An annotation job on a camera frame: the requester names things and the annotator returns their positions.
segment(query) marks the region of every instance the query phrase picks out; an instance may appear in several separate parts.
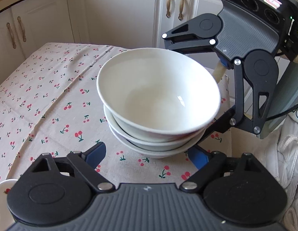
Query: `tablecloth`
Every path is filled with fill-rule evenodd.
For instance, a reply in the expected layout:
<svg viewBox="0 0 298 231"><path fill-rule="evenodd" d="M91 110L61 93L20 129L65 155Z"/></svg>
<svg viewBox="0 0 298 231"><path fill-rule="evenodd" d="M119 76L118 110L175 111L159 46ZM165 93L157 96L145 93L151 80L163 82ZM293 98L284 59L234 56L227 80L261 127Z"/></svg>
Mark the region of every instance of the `tablecloth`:
<svg viewBox="0 0 298 231"><path fill-rule="evenodd" d="M144 157L111 133L96 90L100 68L121 47L47 43L0 86L0 182L18 179L41 153L53 157L106 144L96 171L120 182L181 184L197 171L187 153L164 159ZM219 82L221 107L229 107L228 78ZM231 156L231 132L213 133L201 146Z"/></svg>

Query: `blue gripper pad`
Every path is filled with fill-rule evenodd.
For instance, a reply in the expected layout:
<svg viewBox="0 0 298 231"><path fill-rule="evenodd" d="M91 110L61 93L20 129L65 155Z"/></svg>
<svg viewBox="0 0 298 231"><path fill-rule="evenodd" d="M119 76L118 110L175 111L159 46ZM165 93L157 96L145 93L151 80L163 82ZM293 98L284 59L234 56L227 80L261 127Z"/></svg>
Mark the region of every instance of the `blue gripper pad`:
<svg viewBox="0 0 298 231"><path fill-rule="evenodd" d="M201 169L203 166L205 166L209 158L207 155L205 155L201 150L196 148L198 145L194 145L193 147L188 149L188 157L191 160L191 162L197 167L197 169Z"/></svg>
<svg viewBox="0 0 298 231"><path fill-rule="evenodd" d="M85 153L83 153L82 157L90 167L95 169L97 165L99 165L101 161L105 158L105 155L106 155L105 144L103 142L98 142L92 148L90 148Z"/></svg>

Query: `cabinet handle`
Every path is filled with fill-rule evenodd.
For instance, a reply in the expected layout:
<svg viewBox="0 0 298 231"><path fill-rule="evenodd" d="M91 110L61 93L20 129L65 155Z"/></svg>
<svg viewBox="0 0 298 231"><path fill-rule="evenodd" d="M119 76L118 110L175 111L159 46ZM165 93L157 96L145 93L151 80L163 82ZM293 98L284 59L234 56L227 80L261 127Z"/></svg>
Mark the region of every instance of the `cabinet handle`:
<svg viewBox="0 0 298 231"><path fill-rule="evenodd" d="M169 12L169 9L170 9L170 1L171 1L171 0L167 0L167 2L166 2L166 9L167 9L167 11L166 11L166 17L167 17L167 18L170 18L170 12Z"/></svg>
<svg viewBox="0 0 298 231"><path fill-rule="evenodd" d="M22 29L22 33L23 33L23 41L26 41L26 35L25 35L25 28L24 25L22 23L22 19L20 19L20 16L17 17L17 20L19 22L20 28Z"/></svg>
<svg viewBox="0 0 298 231"><path fill-rule="evenodd" d="M180 0L179 16L178 16L178 19L179 19L180 21L182 21L182 19L183 19L183 16L182 16L183 5L184 5L184 0Z"/></svg>
<svg viewBox="0 0 298 231"><path fill-rule="evenodd" d="M11 26L10 26L10 23L7 22L7 28L10 32L10 36L11 36L11 39L12 39L12 44L13 44L13 48L15 49L16 48L16 44L15 44L15 40L14 40L14 34L13 34L13 31L11 29Z"/></svg>

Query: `camera lens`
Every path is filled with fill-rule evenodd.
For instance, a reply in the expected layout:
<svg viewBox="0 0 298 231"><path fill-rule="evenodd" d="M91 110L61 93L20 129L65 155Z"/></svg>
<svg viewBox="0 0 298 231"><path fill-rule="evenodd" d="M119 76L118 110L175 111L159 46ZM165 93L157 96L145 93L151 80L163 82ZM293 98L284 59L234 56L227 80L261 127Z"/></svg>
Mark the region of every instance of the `camera lens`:
<svg viewBox="0 0 298 231"><path fill-rule="evenodd" d="M246 6L249 10L257 11L258 5L255 0L241 0L241 2Z"/></svg>
<svg viewBox="0 0 298 231"><path fill-rule="evenodd" d="M280 23L280 20L279 20L278 16L271 9L268 9L268 8L265 9L265 15L266 15L266 18L268 19L268 21L270 21L274 24L279 24Z"/></svg>

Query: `ceramic bowl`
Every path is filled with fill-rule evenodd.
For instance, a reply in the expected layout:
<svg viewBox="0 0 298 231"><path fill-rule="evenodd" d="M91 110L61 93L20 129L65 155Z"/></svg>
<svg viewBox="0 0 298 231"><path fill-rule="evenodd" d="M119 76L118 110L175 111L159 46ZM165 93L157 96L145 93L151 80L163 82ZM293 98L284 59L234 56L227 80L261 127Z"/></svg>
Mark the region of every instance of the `ceramic bowl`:
<svg viewBox="0 0 298 231"><path fill-rule="evenodd" d="M15 179L0 182L0 231L7 230L15 222L8 209L7 195L16 182Z"/></svg>
<svg viewBox="0 0 298 231"><path fill-rule="evenodd" d="M135 152L140 153L141 155L151 157L151 158L165 158L165 157L170 157L174 156L176 154L182 153L184 151L187 151L190 147L194 146L199 139L203 136L205 129L199 133L197 136L189 140L186 144L182 145L179 148L173 149L173 150L168 150L168 151L149 151L142 149L140 147L137 147L136 145L132 144L129 142L127 139L123 138L121 135L119 135L112 127L109 125L110 131L113 133L113 135L125 146L128 148L134 150Z"/></svg>
<svg viewBox="0 0 298 231"><path fill-rule="evenodd" d="M193 59L166 49L142 48L108 60L97 90L120 127L147 142L169 142L204 128L217 114L220 92Z"/></svg>
<svg viewBox="0 0 298 231"><path fill-rule="evenodd" d="M142 141L142 140L138 140L138 139L130 136L126 132L124 132L122 130L122 128L116 122L113 115L111 114L111 111L105 105L103 106L103 109L104 109L104 114L105 114L105 117L106 117L106 120L107 120L108 124L112 127L112 129L114 131L116 131L116 133L118 133L123 138L130 141L135 146L140 147L140 148L145 149L145 150L168 151L168 150L176 149L176 148L186 144L190 139L192 139L193 137L195 137L196 135L198 135L202 131L202 130L199 130L196 133L194 133L192 136L186 137L184 139L179 139L179 140L176 140L176 141L172 141L172 142L165 142L165 143L145 142L145 141Z"/></svg>

